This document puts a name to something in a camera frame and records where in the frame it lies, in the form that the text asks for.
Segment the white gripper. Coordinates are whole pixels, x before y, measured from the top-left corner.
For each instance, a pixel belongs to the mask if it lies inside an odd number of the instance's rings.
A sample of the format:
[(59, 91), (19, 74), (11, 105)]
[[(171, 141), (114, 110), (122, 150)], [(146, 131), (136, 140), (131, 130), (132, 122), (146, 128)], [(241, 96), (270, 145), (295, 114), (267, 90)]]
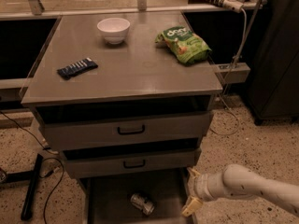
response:
[(190, 176), (196, 177), (193, 182), (193, 190), (198, 198), (193, 196), (187, 198), (181, 210), (181, 214), (185, 217), (191, 216), (203, 206), (201, 200), (211, 202), (225, 196), (225, 186), (222, 181), (221, 173), (201, 175), (192, 167), (188, 167), (187, 170)]

